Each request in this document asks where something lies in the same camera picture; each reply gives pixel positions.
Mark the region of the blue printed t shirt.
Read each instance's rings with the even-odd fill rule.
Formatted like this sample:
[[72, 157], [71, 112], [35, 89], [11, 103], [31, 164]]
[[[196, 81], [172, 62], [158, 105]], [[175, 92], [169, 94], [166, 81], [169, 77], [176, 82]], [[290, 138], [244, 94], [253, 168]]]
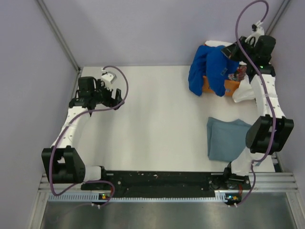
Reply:
[[210, 88], [217, 96], [225, 95], [224, 82], [228, 79], [228, 75], [236, 72], [240, 62], [228, 59], [222, 53], [223, 48], [222, 45], [198, 47], [188, 75], [189, 90], [196, 96], [201, 96], [203, 93], [204, 76], [207, 77]]

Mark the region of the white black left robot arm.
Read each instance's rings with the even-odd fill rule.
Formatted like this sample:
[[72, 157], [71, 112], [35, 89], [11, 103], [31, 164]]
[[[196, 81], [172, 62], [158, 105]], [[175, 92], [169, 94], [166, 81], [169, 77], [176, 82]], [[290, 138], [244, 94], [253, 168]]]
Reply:
[[84, 163], [77, 147], [82, 131], [95, 107], [102, 104], [107, 110], [117, 110], [123, 99], [121, 90], [113, 90], [116, 75], [102, 72], [95, 79], [85, 76], [78, 79], [78, 90], [69, 102], [68, 114], [61, 132], [51, 147], [44, 148], [41, 157], [48, 181], [52, 184], [80, 184], [87, 181], [97, 189], [108, 184], [102, 174], [102, 166], [88, 166]]

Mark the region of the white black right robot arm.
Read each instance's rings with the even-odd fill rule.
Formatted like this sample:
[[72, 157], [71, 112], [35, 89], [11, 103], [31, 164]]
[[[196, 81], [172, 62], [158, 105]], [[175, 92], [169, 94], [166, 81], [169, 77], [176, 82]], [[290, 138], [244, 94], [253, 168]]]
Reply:
[[275, 69], [270, 64], [275, 38], [269, 35], [240, 37], [222, 49], [229, 60], [244, 62], [259, 117], [246, 133], [246, 147], [237, 159], [224, 169], [223, 185], [232, 189], [249, 183], [248, 174], [274, 152], [283, 149], [294, 122], [286, 118], [275, 89]]

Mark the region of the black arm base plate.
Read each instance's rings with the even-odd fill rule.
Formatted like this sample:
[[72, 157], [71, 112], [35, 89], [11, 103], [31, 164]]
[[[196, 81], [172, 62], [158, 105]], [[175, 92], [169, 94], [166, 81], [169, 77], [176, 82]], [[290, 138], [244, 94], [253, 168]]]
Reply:
[[102, 180], [111, 182], [115, 198], [204, 198], [216, 190], [249, 190], [248, 176], [230, 172], [165, 172], [108, 170]]

